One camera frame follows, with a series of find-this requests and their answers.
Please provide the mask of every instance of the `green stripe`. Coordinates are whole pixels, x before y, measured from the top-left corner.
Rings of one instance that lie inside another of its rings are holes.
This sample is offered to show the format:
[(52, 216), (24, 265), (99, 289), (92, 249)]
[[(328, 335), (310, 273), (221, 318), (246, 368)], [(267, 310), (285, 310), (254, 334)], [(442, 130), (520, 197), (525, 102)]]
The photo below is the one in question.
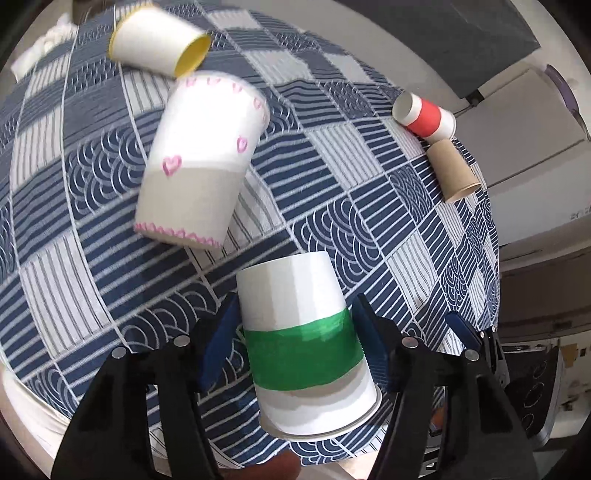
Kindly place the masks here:
[(342, 377), (363, 358), (345, 308), (306, 325), (260, 332), (245, 330), (255, 383), (269, 390), (301, 390)]

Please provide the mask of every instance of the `patchwork fabric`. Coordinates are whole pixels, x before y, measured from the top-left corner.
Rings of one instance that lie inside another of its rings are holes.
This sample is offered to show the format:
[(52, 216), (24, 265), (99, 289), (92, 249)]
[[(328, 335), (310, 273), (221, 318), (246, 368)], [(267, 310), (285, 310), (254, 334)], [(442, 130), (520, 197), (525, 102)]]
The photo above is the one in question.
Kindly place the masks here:
[[(326, 251), (349, 304), (364, 293), (430, 348), (462, 351), (444, 322), (452, 309), (479, 328), (496, 322), (488, 195), (443, 203), (426, 143), (392, 119), (400, 88), (339, 46), (262, 13), (156, 2), (207, 30), (213, 43), (200, 69), (258, 88), (269, 126), (223, 248), (192, 250), (132, 229), (174, 84), (106, 57), (115, 21), (142, 1), (81, 25), (16, 85), (0, 106), (0, 358), (35, 395), (71, 416), (113, 348), (162, 347), (216, 311), (238, 270), (300, 252)], [(147, 403), (154, 452), (166, 455), (154, 388)], [(284, 449), (317, 464), (377, 450), (392, 404), (385, 398), (366, 425), (335, 439), (275, 439), (258, 423), (239, 329), (200, 409), (226, 465)]]

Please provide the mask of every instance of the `pink zigzag line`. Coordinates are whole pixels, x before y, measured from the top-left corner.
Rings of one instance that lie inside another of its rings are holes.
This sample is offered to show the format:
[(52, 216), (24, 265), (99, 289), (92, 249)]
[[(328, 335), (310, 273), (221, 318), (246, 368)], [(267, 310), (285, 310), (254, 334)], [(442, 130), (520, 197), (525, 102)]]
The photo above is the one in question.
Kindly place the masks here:
[(164, 228), (161, 226), (155, 226), (152, 222), (150, 223), (136, 223), (134, 225), (134, 231), (138, 231), (138, 230), (144, 230), (147, 232), (158, 232), (158, 233), (164, 233), (166, 235), (170, 235), (170, 236), (177, 236), (179, 238), (188, 238), (189, 240), (194, 240), (197, 243), (203, 244), (203, 245), (210, 245), (211, 247), (216, 247), (216, 248), (221, 248), (222, 245), (219, 242), (216, 242), (213, 238), (207, 238), (204, 236), (198, 236), (195, 233), (188, 233), (184, 230), (184, 228), (181, 228), (178, 231), (174, 231), (171, 228)]

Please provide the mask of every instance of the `red stripe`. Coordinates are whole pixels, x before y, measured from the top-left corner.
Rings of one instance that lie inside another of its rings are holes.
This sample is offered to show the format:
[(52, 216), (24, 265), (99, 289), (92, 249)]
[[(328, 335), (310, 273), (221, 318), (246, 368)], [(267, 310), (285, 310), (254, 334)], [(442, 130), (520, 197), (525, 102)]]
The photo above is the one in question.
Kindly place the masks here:
[(418, 114), (418, 118), (407, 125), (407, 128), (416, 133), (419, 137), (427, 138), (433, 135), (439, 128), (441, 123), (441, 110), (437, 105), (432, 104), (429, 100), (421, 98), (423, 105), (421, 112)]

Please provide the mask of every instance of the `silver rivet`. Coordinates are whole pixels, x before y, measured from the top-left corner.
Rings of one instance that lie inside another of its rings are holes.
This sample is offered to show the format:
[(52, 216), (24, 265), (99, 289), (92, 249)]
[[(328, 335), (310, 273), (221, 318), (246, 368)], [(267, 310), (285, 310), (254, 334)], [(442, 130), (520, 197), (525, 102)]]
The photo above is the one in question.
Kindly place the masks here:
[(418, 340), (415, 337), (404, 337), (402, 339), (402, 344), (406, 348), (416, 348), (418, 347)]
[(126, 353), (127, 353), (127, 348), (125, 348), (124, 346), (119, 346), (111, 352), (111, 356), (113, 358), (119, 359), (119, 358), (123, 358)]
[(174, 339), (174, 344), (176, 346), (187, 346), (191, 343), (191, 339), (187, 335), (179, 335)]
[(478, 352), (476, 350), (471, 350), (468, 349), (464, 352), (464, 356), (470, 361), (470, 362), (476, 362), (479, 358), (480, 355), (478, 355)]

